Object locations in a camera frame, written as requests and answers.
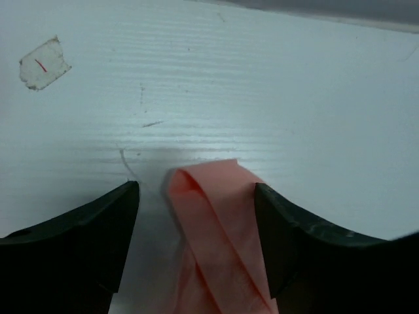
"white surface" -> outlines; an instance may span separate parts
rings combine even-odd
[[[0,29],[0,236],[134,179],[121,149],[145,184],[111,313],[168,300],[173,167],[238,158],[349,229],[418,228],[417,35],[176,0],[2,1]],[[55,34],[73,68],[28,90],[19,59]]]
[[[43,90],[71,69],[63,59],[57,37],[42,44],[20,61],[20,80],[30,90]]]

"pink fabric strip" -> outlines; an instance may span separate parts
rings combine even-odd
[[[178,291],[173,314],[220,313],[189,245],[183,253]]]
[[[179,278],[176,307],[183,310],[176,313],[196,313],[185,304],[199,304],[199,298],[202,303],[214,302],[212,313],[278,312],[269,297],[254,214],[254,183],[260,181],[235,160],[176,171],[169,196],[196,260],[196,271],[202,275],[201,282],[199,276],[194,283],[185,279],[185,268],[193,264],[185,253],[188,262],[184,261]],[[194,285],[206,285],[208,295],[185,295]]]

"fabric fold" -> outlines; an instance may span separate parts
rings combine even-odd
[[[178,169],[168,195],[187,238],[174,313],[277,313],[269,296],[253,191],[236,160]]]

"red mark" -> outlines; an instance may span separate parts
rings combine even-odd
[[[42,65],[41,62],[39,62],[38,60],[35,59],[35,61],[39,64],[40,67],[42,67],[42,70],[44,70],[44,72],[48,72],[45,67]]]

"black plastic jaw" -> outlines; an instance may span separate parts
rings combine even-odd
[[[393,241],[358,234],[265,184],[256,184],[255,213],[281,314],[401,313],[416,306],[419,233]]]
[[[0,313],[107,313],[138,205],[139,185],[130,181],[0,239]]]

